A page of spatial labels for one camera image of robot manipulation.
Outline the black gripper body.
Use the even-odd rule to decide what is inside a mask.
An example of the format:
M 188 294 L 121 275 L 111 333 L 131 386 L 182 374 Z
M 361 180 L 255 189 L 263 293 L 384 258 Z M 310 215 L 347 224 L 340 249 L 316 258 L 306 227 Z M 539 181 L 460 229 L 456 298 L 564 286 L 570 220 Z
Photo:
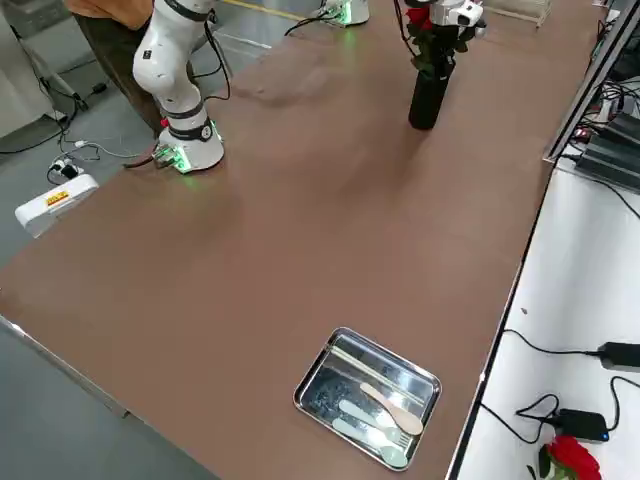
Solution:
M 459 27 L 457 25 L 433 24 L 431 50 L 435 56 L 452 56 L 458 41 Z

